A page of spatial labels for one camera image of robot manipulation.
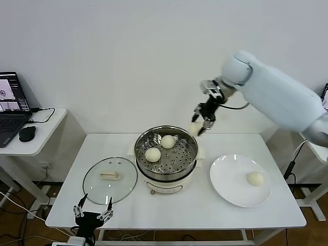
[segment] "computer mouse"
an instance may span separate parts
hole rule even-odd
[[[35,136],[36,127],[25,127],[19,131],[19,140],[21,142],[31,141]]]

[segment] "robotic hand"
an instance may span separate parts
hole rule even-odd
[[[196,107],[192,117],[192,122],[199,115],[204,119],[198,135],[213,126],[215,111],[220,106],[226,107],[223,104],[238,90],[247,102],[281,128],[299,132],[308,141],[328,147],[328,112],[320,97],[249,53],[235,53],[223,65],[221,77],[203,81],[200,87],[209,99]]]
[[[82,208],[87,199],[88,194],[86,194],[78,203],[74,206],[73,211],[75,215],[76,227],[72,229],[78,229],[76,237],[70,237],[67,246],[85,246],[85,245],[95,245],[94,230],[102,227],[111,217],[113,217],[112,210],[112,198],[110,198],[107,209],[103,213],[93,213],[93,212],[83,212]]]

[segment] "robotic arm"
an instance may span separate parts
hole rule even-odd
[[[209,99],[194,111],[192,122],[199,115],[204,119],[198,135],[212,127],[215,111],[224,107],[238,90],[247,102],[281,128],[299,132],[310,142],[328,147],[328,112],[320,97],[249,53],[235,53],[223,65],[221,77],[203,81],[200,87]]]

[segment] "laptop screen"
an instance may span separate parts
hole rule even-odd
[[[0,112],[30,111],[18,77],[14,72],[0,73]]]
[[[321,97],[323,107],[328,111],[328,84],[326,84]]]

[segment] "white table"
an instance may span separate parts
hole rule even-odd
[[[87,171],[107,157],[128,158],[127,152],[138,136],[139,134],[89,134],[57,196],[46,225],[54,228],[75,226],[73,206],[84,196],[82,184]],[[102,229],[268,229],[257,236],[254,242],[247,240],[243,231],[244,241],[237,243],[248,245],[261,244],[284,228],[306,225],[299,206],[260,135],[205,134],[197,140],[204,148],[206,158],[202,168],[194,170],[191,185],[187,189],[174,195],[151,195],[139,173],[134,190],[113,205],[114,216]],[[225,201],[214,190],[209,178],[210,165],[217,157],[232,153],[246,155],[268,171],[273,184],[272,194],[263,205],[257,208],[240,208]],[[83,209],[102,212],[106,206],[87,200]]]
[[[307,145],[313,151],[315,156],[324,164],[328,163],[328,148],[315,145],[311,142],[307,142]],[[323,167],[312,170],[312,173],[318,172]],[[303,182],[308,176],[304,176],[299,183]],[[310,207],[319,221],[326,221],[326,217],[323,214],[321,208],[319,207],[317,200],[328,192],[328,181],[320,185],[313,192],[310,192],[308,188],[301,188],[303,194],[305,195],[304,199],[297,199],[298,205],[302,207]]]
[[[39,111],[33,114],[32,119],[35,121],[46,120],[52,110]],[[31,210],[37,210],[42,204],[52,204],[53,199],[49,201],[49,197],[46,193],[49,191],[50,186],[44,186],[40,190],[25,174],[25,172],[11,159],[10,156],[35,156],[37,155],[44,145],[47,143],[53,132],[56,130],[60,122],[63,120],[67,110],[63,108],[56,108],[54,114],[46,123],[34,123],[27,124],[26,126],[36,126],[35,138],[29,142],[21,142],[19,136],[15,138],[5,147],[0,148],[0,167],[7,173],[1,173],[0,179],[4,181],[11,190],[17,191],[17,185],[12,182],[12,177],[28,192],[30,192],[35,198],[35,202],[31,207]],[[29,214],[28,218],[34,218],[33,215]]]

